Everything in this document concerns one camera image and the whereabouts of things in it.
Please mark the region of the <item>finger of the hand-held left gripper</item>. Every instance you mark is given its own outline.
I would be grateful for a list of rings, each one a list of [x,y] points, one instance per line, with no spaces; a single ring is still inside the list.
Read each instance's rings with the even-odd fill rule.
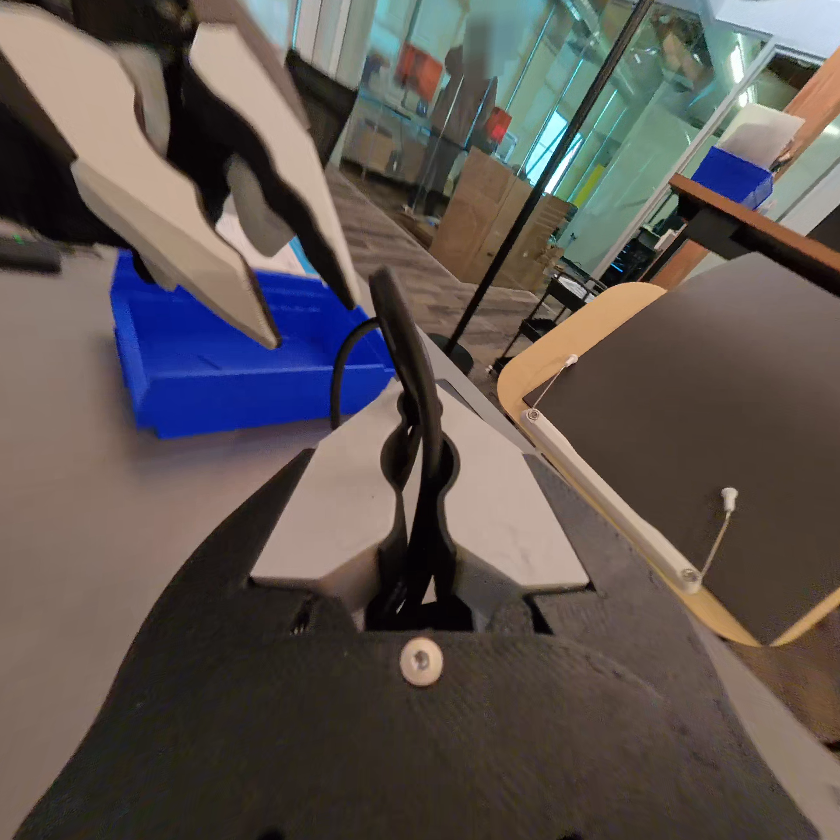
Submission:
[[[87,210],[144,259],[260,345],[277,326],[244,258],[210,226],[192,181],[141,125],[118,53],[39,7],[2,7],[2,105],[69,169]]]
[[[296,238],[349,310],[358,277],[316,144],[234,23],[205,23],[188,50],[188,111],[228,152],[224,179],[251,248],[274,258]]]

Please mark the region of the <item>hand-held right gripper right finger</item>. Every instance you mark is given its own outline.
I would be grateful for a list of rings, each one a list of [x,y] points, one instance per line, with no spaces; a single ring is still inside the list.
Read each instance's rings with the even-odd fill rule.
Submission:
[[[456,596],[474,615],[491,615],[518,596],[586,588],[590,578],[520,448],[453,396],[439,399],[457,456],[444,494]]]

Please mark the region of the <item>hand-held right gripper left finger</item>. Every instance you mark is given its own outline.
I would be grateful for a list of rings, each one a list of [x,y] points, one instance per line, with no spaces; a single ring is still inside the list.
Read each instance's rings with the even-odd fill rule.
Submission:
[[[252,570],[256,583],[337,597],[351,613],[373,600],[378,549],[397,525],[412,524],[382,467],[402,391],[388,385],[318,443]]]

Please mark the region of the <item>blue plastic bin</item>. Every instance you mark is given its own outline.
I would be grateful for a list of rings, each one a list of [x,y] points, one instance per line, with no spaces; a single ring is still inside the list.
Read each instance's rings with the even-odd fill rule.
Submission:
[[[318,276],[255,275],[280,330],[276,350],[185,290],[146,283],[119,252],[110,298],[137,428],[179,438],[329,417],[333,364],[367,313],[346,309]]]

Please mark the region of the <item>black office chair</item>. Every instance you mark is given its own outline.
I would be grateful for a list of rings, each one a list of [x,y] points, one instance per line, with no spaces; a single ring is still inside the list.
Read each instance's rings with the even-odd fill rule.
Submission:
[[[323,167],[329,163],[359,96],[358,88],[344,86],[290,49],[285,67],[301,98]]]

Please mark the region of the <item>black flat rectangular device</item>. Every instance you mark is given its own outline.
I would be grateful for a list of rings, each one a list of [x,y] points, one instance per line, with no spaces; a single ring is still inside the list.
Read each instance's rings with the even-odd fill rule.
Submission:
[[[48,240],[2,231],[1,270],[58,275],[62,271],[60,248]]]

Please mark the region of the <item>orange 3D printer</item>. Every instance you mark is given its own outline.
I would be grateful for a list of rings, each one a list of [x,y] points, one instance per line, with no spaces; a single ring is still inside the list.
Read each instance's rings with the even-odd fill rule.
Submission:
[[[504,141],[510,125],[510,113],[504,108],[494,107],[484,122],[475,145],[478,145],[486,154],[493,155]]]
[[[444,65],[426,51],[404,42],[397,59],[394,79],[398,87],[431,99],[443,74]]]

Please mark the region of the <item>wooden board with black mat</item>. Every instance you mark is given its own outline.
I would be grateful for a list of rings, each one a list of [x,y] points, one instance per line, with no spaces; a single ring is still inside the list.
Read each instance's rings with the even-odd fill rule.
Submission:
[[[718,635],[838,608],[838,297],[761,255],[604,291],[516,355],[509,417]],[[721,547],[721,489],[739,491]]]

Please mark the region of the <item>black utility cart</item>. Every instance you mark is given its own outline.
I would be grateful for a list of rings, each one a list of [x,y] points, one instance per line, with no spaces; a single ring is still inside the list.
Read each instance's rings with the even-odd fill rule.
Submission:
[[[537,303],[520,321],[504,351],[488,368],[491,375],[499,375],[514,358],[515,347],[522,340],[536,343],[561,321],[578,312],[606,290],[606,285],[579,270],[566,259],[543,272],[545,283]]]

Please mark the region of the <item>large cardboard box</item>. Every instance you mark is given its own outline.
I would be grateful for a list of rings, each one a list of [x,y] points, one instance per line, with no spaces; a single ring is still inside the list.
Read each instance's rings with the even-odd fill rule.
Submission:
[[[479,285],[504,244],[532,186],[484,152],[469,152],[455,191],[428,252],[456,279]],[[557,265],[564,247],[550,241],[578,211],[576,205],[545,193],[500,267],[493,285],[536,291],[545,272]]]

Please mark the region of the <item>black round-top pole stand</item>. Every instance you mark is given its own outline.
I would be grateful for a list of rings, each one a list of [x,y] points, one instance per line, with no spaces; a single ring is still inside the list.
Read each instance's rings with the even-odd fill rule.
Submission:
[[[557,171],[564,157],[569,152],[574,138],[583,127],[586,118],[592,112],[597,99],[602,94],[607,82],[611,79],[618,62],[624,56],[627,48],[630,46],[635,34],[641,27],[653,4],[653,1],[639,1],[635,4],[633,12],[629,15],[625,25],[620,31],[620,34],[616,38],[613,47],[604,59],[600,69],[597,71],[591,85],[586,90],[583,99],[581,100],[579,107],[575,110],[568,127],[562,132],[549,162],[533,186],[532,191],[523,205],[519,215],[512,223],[506,238],[491,261],[485,275],[476,289],[475,294],[470,299],[469,304],[458,321],[452,335],[445,343],[441,343],[441,337],[429,337],[451,361],[467,362],[465,369],[467,374],[471,372],[474,360],[472,355],[463,346],[461,346],[459,339],[463,336],[470,320],[476,314],[480,303],[490,289],[504,262],[510,255],[510,252],[513,250],[520,233],[543,197],[546,185],[549,183],[553,174]]]

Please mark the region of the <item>wooden standing desk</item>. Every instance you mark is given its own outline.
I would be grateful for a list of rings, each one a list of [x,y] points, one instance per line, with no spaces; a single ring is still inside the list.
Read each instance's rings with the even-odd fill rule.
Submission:
[[[668,182],[685,221],[677,237],[644,273],[642,282],[670,291],[706,253],[725,260],[761,254],[813,285],[839,296],[839,254],[758,212],[676,174]]]

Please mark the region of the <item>small blue bin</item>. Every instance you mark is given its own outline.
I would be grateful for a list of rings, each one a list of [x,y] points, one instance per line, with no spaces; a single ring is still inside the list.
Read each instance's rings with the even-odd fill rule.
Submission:
[[[690,180],[737,204],[756,211],[770,197],[770,171],[735,154],[712,146]]]

